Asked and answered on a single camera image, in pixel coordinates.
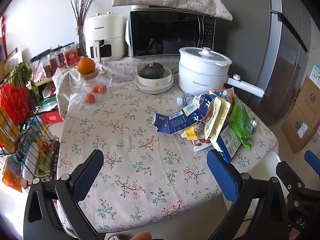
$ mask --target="screw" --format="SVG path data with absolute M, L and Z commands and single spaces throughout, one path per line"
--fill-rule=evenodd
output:
M 69 174 L 63 174 L 63 175 L 61 176 L 61 179 L 62 179 L 62 180 L 67 180 L 67 179 L 69 179 Z
M 278 179 L 277 177 L 272 177 L 272 181 L 273 181 L 274 183 L 278 183 L 278 182 L 279 182 L 279 179 Z
M 39 178 L 35 178 L 35 179 L 32 181 L 32 183 L 33 183 L 33 184 L 37 184 L 39 181 L 40 181 Z
M 248 173 L 241 174 L 242 179 L 250 179 L 250 175 Z

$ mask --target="black wire rack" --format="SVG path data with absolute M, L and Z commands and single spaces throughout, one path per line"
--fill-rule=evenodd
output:
M 21 177 L 23 169 L 28 171 L 27 181 L 30 174 L 32 179 L 53 180 L 60 143 L 44 122 L 38 99 L 22 75 L 15 72 L 0 85 L 0 164 L 11 155 L 21 165 Z

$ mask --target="red box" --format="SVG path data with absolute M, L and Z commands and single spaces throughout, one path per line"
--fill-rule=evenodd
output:
M 41 118 L 47 124 L 64 122 L 64 120 L 61 118 L 58 110 L 50 112 L 50 113 L 46 113 L 46 114 L 41 114 Z

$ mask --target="green package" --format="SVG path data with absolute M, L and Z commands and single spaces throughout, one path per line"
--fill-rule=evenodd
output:
M 235 96 L 235 105 L 229 119 L 229 124 L 240 138 L 244 147 L 250 148 L 250 150 L 252 148 L 252 127 L 250 125 L 250 121 L 254 119 L 255 118 L 249 119 L 248 113 L 242 105 L 242 102 L 237 96 Z

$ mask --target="refrigerator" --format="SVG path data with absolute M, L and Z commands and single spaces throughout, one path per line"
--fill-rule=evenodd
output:
M 311 42 L 311 18 L 300 0 L 221 0 L 233 16 L 216 20 L 214 50 L 229 57 L 229 74 L 265 90 L 236 95 L 266 124 L 284 117 L 301 85 Z

